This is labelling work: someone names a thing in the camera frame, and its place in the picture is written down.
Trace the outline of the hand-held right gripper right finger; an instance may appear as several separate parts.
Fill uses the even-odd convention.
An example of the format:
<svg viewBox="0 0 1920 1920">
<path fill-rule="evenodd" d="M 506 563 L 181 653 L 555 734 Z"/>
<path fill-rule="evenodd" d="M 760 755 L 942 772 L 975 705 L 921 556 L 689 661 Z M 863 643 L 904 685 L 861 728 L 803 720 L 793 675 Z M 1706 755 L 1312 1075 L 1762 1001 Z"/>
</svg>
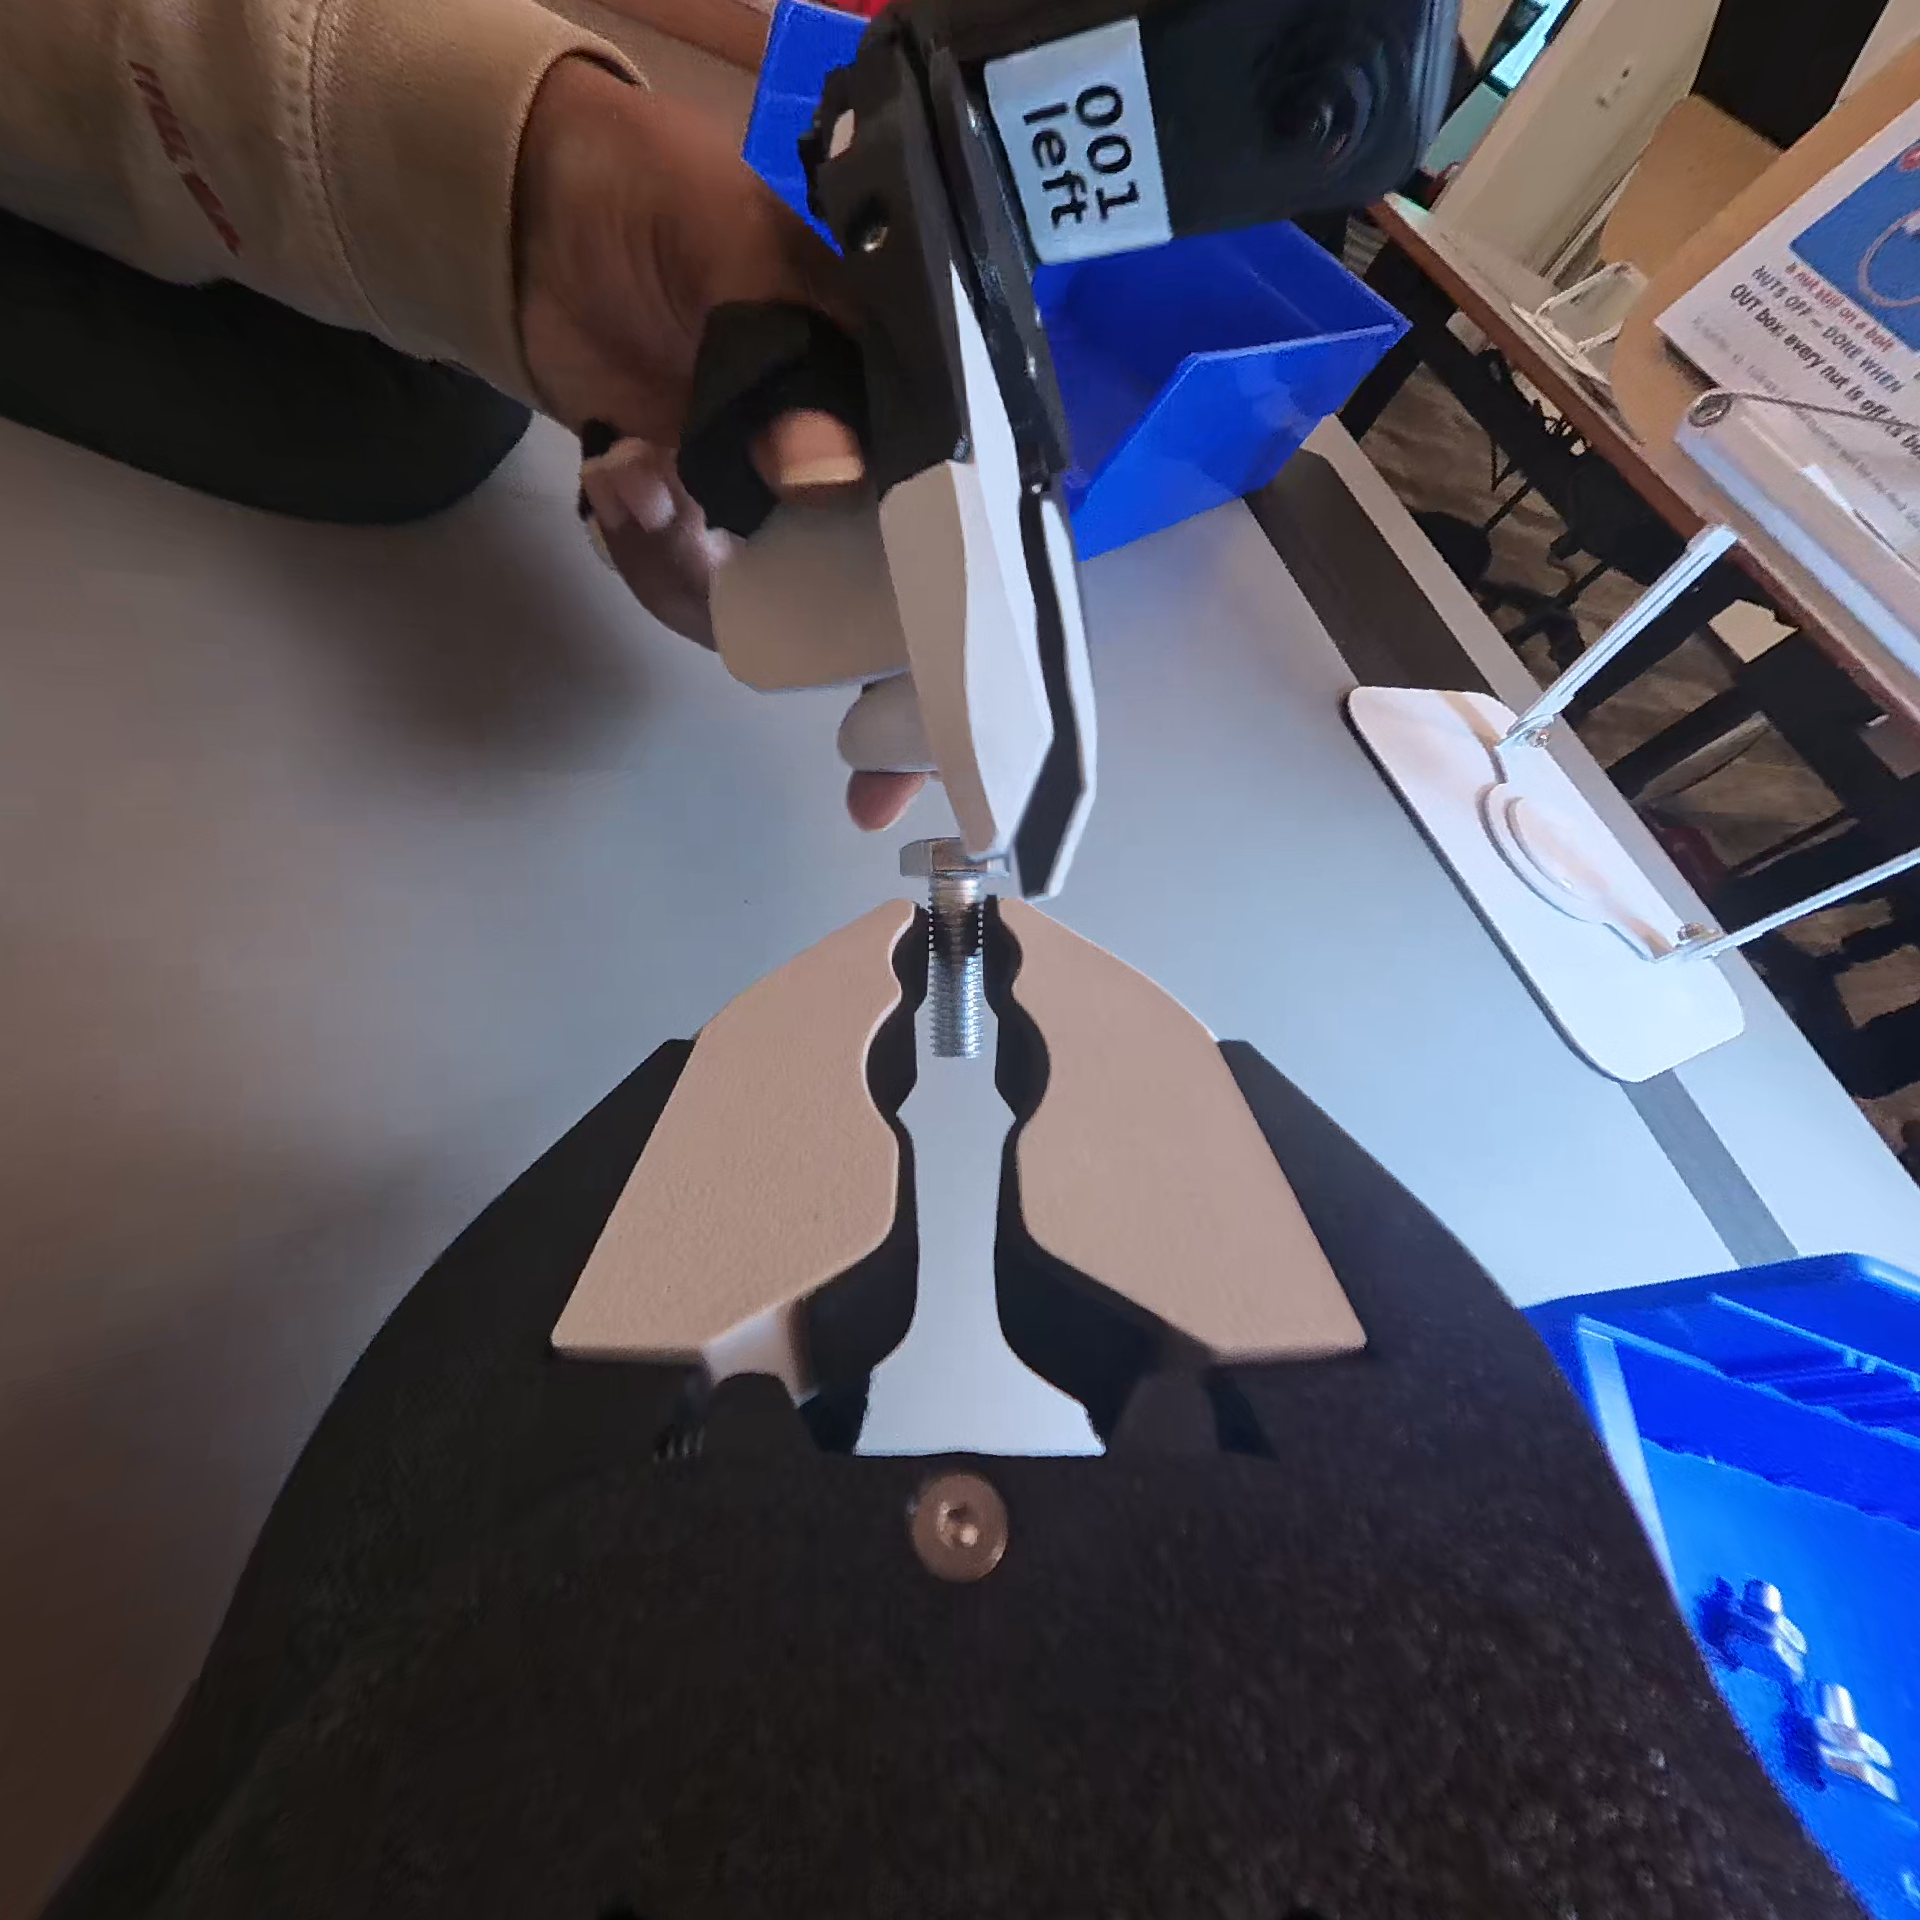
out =
<svg viewBox="0 0 1920 1920">
<path fill-rule="evenodd" d="M 1217 1035 L 1032 903 L 992 912 L 995 1286 L 1091 1420 L 1142 1380 L 1362 1352 L 1365 1331 Z"/>
</svg>

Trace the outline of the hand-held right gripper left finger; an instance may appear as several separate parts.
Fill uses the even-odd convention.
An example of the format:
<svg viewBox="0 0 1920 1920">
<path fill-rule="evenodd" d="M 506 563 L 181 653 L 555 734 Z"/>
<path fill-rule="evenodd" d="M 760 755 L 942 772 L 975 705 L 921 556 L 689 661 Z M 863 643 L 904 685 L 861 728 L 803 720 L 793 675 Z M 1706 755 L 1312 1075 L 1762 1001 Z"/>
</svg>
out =
<svg viewBox="0 0 1920 1920">
<path fill-rule="evenodd" d="M 558 1319 L 567 1360 L 685 1361 L 713 1384 L 773 1376 L 806 1400 L 863 1380 L 904 1340 L 915 1256 L 897 1116 L 913 1072 L 874 1084 L 919 1005 L 888 901 L 713 1014 Z"/>
</svg>

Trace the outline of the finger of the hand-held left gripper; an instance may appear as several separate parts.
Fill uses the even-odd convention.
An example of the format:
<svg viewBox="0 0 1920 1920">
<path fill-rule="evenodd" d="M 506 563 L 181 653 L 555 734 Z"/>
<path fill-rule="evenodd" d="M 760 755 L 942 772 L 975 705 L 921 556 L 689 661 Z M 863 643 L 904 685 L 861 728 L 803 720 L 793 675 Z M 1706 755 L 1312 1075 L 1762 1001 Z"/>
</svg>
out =
<svg viewBox="0 0 1920 1920">
<path fill-rule="evenodd" d="M 911 327 L 939 457 L 881 495 L 921 728 L 975 857 L 1014 857 L 1047 756 L 1041 628 L 1022 534 L 1018 437 L 962 269 L 962 244 L 925 120 L 904 124 L 917 267 L 930 318 Z"/>
<path fill-rule="evenodd" d="M 1051 735 L 1016 832 L 1016 880 L 1021 897 L 1041 903 L 1063 891 L 1095 803 L 1098 702 L 1063 478 L 1043 451 L 1021 451 L 1018 465 Z"/>
</svg>

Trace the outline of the blue plastic bin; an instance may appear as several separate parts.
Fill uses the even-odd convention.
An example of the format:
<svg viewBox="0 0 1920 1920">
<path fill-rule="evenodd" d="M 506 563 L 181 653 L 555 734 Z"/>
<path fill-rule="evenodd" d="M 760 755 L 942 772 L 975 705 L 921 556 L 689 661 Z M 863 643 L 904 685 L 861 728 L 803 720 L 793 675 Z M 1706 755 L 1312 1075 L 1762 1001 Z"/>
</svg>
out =
<svg viewBox="0 0 1920 1920">
<path fill-rule="evenodd" d="M 1718 1687 L 1864 1908 L 1919 1915 L 1919 1280 L 1813 1255 L 1528 1308 L 1637 1507 Z M 1791 1782 L 1765 1687 L 1706 1646 L 1718 1576 L 1776 1584 L 1901 1806 Z"/>
<path fill-rule="evenodd" d="M 776 4 L 749 164 L 849 262 L 874 472 L 939 457 L 925 120 L 1021 451 L 1083 560 L 1264 487 L 1406 328 L 1307 219 L 1434 141 L 1455 4 Z"/>
</svg>

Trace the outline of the silver threaded bolt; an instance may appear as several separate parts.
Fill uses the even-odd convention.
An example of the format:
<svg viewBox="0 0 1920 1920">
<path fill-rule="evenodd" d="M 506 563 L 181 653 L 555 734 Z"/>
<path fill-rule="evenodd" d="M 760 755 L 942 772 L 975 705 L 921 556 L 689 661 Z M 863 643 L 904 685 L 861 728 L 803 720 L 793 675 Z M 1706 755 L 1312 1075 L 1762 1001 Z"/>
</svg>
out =
<svg viewBox="0 0 1920 1920">
<path fill-rule="evenodd" d="M 928 886 L 928 1035 L 939 1060 L 975 1060 L 987 1017 L 987 889 L 976 875 Z"/>
</svg>

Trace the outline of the cluster of bolts with nuts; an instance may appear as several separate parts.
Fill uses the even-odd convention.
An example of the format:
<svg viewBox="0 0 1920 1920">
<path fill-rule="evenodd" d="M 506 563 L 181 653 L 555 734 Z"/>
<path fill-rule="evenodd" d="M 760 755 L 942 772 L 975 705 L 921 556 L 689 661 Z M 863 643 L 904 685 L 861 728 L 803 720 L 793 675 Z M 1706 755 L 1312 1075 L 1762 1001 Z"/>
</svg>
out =
<svg viewBox="0 0 1920 1920">
<path fill-rule="evenodd" d="M 1789 1617 L 1776 1584 L 1751 1576 L 1737 1589 L 1718 1576 L 1696 1605 L 1696 1624 L 1721 1668 L 1765 1687 L 1770 1736 L 1791 1782 L 1903 1803 L 1887 1743 L 1861 1726 L 1847 1687 L 1813 1677 L 1808 1636 Z"/>
</svg>

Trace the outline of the person's left forearm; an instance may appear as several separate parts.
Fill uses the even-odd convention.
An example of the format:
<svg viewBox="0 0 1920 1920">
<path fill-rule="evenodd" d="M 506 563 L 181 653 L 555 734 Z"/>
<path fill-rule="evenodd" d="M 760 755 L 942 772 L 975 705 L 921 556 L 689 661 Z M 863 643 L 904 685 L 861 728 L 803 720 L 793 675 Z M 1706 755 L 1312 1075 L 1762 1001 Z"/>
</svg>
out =
<svg viewBox="0 0 1920 1920">
<path fill-rule="evenodd" d="M 533 1 L 5 1 L 2 203 L 533 403 L 513 201 L 570 57 L 642 84 Z"/>
</svg>

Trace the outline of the person's left hand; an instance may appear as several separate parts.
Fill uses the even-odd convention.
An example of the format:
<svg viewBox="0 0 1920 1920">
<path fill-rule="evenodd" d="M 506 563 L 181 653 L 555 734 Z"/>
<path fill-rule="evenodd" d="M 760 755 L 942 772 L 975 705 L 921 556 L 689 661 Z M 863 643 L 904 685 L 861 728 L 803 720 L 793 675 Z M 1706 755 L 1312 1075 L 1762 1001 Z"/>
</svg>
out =
<svg viewBox="0 0 1920 1920">
<path fill-rule="evenodd" d="M 591 528 L 640 604 L 713 646 L 733 539 L 679 478 L 693 364 L 720 304 L 858 328 L 842 262 L 703 115 L 571 54 L 542 79 L 515 181 L 523 361 L 583 439 Z"/>
</svg>

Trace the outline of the white instruction sheet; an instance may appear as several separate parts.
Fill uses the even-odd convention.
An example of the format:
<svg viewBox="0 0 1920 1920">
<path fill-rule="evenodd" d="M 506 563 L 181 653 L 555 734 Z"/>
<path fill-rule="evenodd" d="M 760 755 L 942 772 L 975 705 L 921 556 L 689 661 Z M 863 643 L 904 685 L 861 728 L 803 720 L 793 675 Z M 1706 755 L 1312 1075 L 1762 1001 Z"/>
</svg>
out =
<svg viewBox="0 0 1920 1920">
<path fill-rule="evenodd" d="M 1919 560 L 1919 107 L 1704 275 L 1657 328 L 1727 428 L 1770 444 L 1760 489 L 1808 480 L 1905 574 Z"/>
</svg>

